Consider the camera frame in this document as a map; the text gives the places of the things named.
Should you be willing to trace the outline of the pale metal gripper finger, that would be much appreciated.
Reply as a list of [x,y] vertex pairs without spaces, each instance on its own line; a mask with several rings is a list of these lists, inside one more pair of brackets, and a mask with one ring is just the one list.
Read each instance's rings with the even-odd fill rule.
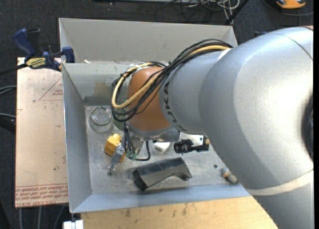
[[108,165],[107,176],[112,175],[112,172],[114,171],[117,164],[120,163],[123,156],[125,156],[125,149],[122,145],[118,145]]

